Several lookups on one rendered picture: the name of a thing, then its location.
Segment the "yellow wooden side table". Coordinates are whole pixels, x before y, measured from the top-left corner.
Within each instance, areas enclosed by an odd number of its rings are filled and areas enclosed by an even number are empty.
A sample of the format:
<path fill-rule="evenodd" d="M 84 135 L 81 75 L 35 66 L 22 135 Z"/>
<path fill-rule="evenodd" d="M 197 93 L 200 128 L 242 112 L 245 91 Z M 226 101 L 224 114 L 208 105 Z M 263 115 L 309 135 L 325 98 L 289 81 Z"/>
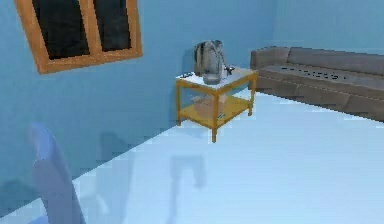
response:
<path fill-rule="evenodd" d="M 212 142 L 216 142 L 217 131 L 233 118 L 247 111 L 251 116 L 255 99 L 258 71 L 236 67 L 232 74 L 217 85 L 207 85 L 203 78 L 196 75 L 176 77 L 175 104 L 176 124 L 183 119 L 190 120 L 211 130 Z M 250 99 L 228 95 L 228 92 L 243 84 L 251 84 Z M 204 93 L 206 97 L 198 98 L 191 105 L 181 106 L 181 89 L 189 88 Z"/>

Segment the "wooden framed window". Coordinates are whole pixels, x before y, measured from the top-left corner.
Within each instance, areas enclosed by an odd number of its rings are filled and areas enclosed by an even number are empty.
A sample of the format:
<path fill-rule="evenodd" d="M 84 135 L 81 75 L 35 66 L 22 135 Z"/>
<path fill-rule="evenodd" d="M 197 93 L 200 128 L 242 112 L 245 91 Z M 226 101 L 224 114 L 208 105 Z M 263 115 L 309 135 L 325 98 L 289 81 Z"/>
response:
<path fill-rule="evenodd" d="M 14 0 L 37 71 L 143 55 L 138 0 Z"/>

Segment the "brown grey sofa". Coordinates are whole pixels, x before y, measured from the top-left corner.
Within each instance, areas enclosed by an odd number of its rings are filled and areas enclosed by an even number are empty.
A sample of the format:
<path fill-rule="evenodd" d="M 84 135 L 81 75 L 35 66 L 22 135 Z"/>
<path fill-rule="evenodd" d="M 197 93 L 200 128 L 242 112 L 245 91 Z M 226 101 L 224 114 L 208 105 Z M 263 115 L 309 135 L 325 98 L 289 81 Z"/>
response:
<path fill-rule="evenodd" d="M 384 55 L 272 46 L 250 68 L 261 93 L 384 123 Z"/>

